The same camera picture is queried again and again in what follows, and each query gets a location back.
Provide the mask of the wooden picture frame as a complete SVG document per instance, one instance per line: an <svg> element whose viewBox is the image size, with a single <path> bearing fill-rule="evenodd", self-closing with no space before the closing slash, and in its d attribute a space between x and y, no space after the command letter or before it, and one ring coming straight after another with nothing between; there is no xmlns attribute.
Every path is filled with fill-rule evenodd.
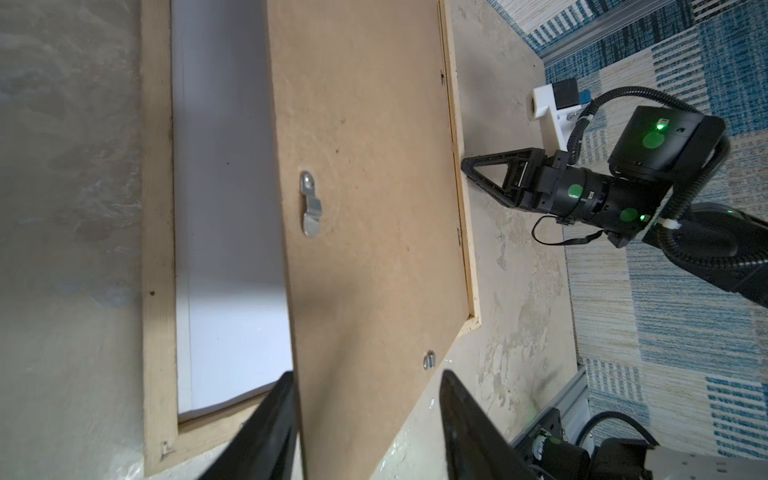
<svg viewBox="0 0 768 480"><path fill-rule="evenodd" d="M266 398L264 392L212 413L181 420L178 413L177 386L177 321L174 221L174 142L172 95L172 27L171 5L175 1L145 1L141 5L141 113L143 158L142 169L142 337L144 387L144 470L156 475L189 461L213 448L230 442L254 410ZM268 73L272 92L274 149L277 161L274 98L270 67L269 33L266 5L265 20L268 42ZM468 201L462 191L458 171L460 115L454 104L454 55L450 31L449 8L439 5L447 70L447 92L454 150L457 197L459 201L459 242L463 251L469 316L465 326L479 316L477 280L473 271L469 244ZM286 248L283 225L284 269L294 371L294 346L289 312Z"/></svg>

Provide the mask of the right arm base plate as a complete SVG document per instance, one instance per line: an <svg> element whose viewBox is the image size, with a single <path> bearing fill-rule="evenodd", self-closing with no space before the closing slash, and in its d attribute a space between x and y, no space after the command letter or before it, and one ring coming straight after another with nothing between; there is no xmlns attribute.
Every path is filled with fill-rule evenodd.
<svg viewBox="0 0 768 480"><path fill-rule="evenodd" d="M590 455L570 443L565 435L561 412L550 407L511 443L511 448L538 479L587 480Z"/></svg>

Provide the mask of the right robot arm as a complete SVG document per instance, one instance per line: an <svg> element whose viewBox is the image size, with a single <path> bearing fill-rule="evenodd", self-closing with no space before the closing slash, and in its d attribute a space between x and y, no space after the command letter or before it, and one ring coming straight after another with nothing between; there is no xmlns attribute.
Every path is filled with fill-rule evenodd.
<svg viewBox="0 0 768 480"><path fill-rule="evenodd" d="M639 106L612 151L608 174L565 151L521 149L463 159L462 172L501 205L564 225L583 223L617 248L638 234L679 268L728 292L767 304L767 224L696 198L730 150L724 121Z"/></svg>

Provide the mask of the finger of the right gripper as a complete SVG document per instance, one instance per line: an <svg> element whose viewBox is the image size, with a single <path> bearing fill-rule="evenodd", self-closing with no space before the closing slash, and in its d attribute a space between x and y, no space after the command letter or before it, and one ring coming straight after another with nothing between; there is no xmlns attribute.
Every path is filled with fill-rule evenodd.
<svg viewBox="0 0 768 480"><path fill-rule="evenodd" d="M535 191L534 174L545 160L543 149L526 148L464 158L461 171L502 206L535 209L540 194Z"/></svg>

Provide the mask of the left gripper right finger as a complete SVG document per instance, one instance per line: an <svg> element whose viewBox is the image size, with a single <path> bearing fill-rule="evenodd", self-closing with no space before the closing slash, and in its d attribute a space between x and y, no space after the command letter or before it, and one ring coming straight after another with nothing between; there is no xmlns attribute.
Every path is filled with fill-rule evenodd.
<svg viewBox="0 0 768 480"><path fill-rule="evenodd" d="M448 478L536 479L452 370L439 389Z"/></svg>

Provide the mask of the brown cardboard backing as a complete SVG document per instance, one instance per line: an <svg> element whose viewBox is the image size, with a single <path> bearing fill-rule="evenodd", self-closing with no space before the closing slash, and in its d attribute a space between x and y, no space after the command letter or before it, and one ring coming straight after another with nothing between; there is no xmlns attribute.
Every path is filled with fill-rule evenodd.
<svg viewBox="0 0 768 480"><path fill-rule="evenodd" d="M367 479L469 316L439 5L266 14L304 471Z"/></svg>

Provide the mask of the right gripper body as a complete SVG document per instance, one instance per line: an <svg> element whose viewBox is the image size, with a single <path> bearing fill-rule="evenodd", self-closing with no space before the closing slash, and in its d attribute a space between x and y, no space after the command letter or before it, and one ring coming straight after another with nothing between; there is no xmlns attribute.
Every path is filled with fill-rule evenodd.
<svg viewBox="0 0 768 480"><path fill-rule="evenodd" d="M548 156L543 149L529 149L526 160L520 207L526 211L550 213L557 184L565 173L570 154L557 150Z"/></svg>

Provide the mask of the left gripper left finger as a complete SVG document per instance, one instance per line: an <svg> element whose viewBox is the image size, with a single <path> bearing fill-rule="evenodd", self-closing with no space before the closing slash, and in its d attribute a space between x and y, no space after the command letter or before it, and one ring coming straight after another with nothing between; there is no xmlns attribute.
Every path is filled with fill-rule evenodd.
<svg viewBox="0 0 768 480"><path fill-rule="evenodd" d="M200 480L289 479L297 437L297 388L287 371Z"/></svg>

